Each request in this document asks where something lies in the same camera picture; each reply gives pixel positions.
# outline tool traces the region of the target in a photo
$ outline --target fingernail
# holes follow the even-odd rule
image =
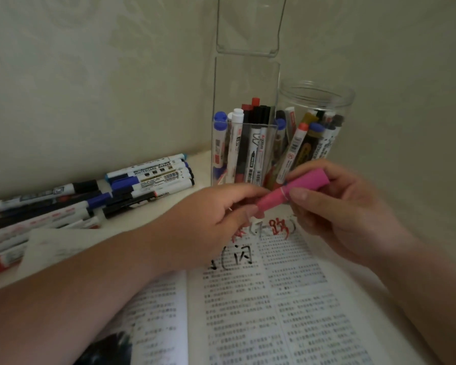
[[[294,201],[305,201],[307,199],[307,190],[305,188],[292,188],[289,195]]]
[[[250,219],[256,213],[258,213],[258,206],[257,205],[248,205],[246,207],[246,217],[247,217],[247,219]]]

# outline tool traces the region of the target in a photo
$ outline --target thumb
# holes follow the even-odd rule
[[[234,210],[220,223],[222,233],[226,235],[226,238],[230,238],[239,227],[248,223],[257,212],[258,207],[256,205],[246,205]]]
[[[354,208],[339,198],[305,188],[292,188],[289,194],[292,202],[340,226],[347,225],[354,217]]]

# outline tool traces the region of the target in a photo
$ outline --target clear plastic jar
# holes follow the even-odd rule
[[[355,92],[343,85],[282,80],[276,119],[286,120],[286,136],[272,154],[265,186],[277,188],[296,166],[328,156],[343,123],[347,121]]]

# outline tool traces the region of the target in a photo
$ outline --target book page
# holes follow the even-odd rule
[[[348,310],[351,297],[332,290],[291,217],[240,230],[193,279],[202,280],[206,363],[391,363],[357,308]]]
[[[17,275],[29,276],[115,234],[116,230],[37,229]],[[75,365],[188,363],[186,272],[163,276],[136,294]]]

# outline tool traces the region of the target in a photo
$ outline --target hand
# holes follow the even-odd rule
[[[251,184],[204,188],[137,231],[163,272],[207,266],[238,228],[252,216],[263,218],[253,203],[268,192]]]
[[[290,181],[316,168],[331,181],[319,192],[293,188],[291,207],[302,228],[322,239],[340,256],[368,266],[413,241],[389,206],[364,179],[327,160],[298,166]]]

